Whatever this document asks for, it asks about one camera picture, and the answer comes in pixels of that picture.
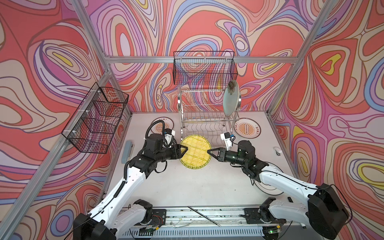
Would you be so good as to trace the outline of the yellow woven pattern plate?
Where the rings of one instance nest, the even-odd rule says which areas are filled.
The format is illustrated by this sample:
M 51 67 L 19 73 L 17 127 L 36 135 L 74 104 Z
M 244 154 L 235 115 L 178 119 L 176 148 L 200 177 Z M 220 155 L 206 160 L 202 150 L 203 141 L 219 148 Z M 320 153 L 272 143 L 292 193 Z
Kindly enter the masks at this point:
M 190 135 L 181 141 L 188 148 L 180 162 L 189 169 L 197 170 L 205 167 L 211 160 L 207 150 L 211 149 L 210 142 L 200 135 Z

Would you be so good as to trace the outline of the light green flower plate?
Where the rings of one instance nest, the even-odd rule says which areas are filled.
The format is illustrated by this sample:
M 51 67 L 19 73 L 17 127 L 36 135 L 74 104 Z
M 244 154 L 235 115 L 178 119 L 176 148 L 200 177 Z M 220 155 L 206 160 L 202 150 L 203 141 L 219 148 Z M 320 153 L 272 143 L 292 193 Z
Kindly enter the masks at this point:
M 240 102 L 240 90 L 237 81 L 232 80 L 228 83 L 223 98 L 223 111 L 226 117 L 231 116 L 238 108 Z

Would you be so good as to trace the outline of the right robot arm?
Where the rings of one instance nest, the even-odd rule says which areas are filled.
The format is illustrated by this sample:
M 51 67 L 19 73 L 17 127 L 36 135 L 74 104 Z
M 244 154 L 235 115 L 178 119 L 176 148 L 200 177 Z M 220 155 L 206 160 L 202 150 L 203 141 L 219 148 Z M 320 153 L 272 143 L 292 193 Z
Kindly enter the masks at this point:
M 240 167 L 251 180 L 272 186 L 297 200 L 291 203 L 268 198 L 260 205 L 257 213 L 261 222 L 290 220 L 310 225 L 326 239 L 336 239 L 350 215 L 332 186 L 310 184 L 281 172 L 258 159 L 250 141 L 240 141 L 237 145 L 235 152 L 216 148 L 207 153 L 219 162 Z

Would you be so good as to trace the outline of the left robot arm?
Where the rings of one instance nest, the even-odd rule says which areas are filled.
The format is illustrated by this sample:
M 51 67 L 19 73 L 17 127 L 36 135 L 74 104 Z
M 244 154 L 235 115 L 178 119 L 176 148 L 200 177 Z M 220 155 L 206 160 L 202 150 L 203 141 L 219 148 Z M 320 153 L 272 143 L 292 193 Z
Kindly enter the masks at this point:
M 161 223 L 153 215 L 153 206 L 137 200 L 121 212 L 134 191 L 154 172 L 158 163 L 181 159 L 188 147 L 178 144 L 172 135 L 151 134 L 143 148 L 125 163 L 123 177 L 107 196 L 88 214 L 79 214 L 73 222 L 75 240 L 116 240 L 133 226 Z

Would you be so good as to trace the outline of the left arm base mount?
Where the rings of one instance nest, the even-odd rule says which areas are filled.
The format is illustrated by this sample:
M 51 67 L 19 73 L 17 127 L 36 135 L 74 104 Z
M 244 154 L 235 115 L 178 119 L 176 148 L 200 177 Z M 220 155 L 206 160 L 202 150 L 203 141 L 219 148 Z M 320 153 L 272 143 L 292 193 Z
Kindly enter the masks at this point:
M 144 220 L 135 224 L 135 227 L 156 228 L 161 227 L 166 223 L 167 210 L 154 209 L 149 214 L 145 215 Z

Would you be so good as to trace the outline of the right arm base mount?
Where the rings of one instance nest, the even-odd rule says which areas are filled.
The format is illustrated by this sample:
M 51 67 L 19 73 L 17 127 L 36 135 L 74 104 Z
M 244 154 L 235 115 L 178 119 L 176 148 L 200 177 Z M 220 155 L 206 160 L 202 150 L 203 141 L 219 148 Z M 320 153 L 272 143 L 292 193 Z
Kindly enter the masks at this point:
M 277 219 L 271 213 L 262 211 L 259 208 L 245 208 L 241 217 L 246 219 L 247 224 L 284 225 L 287 222 L 285 219 Z

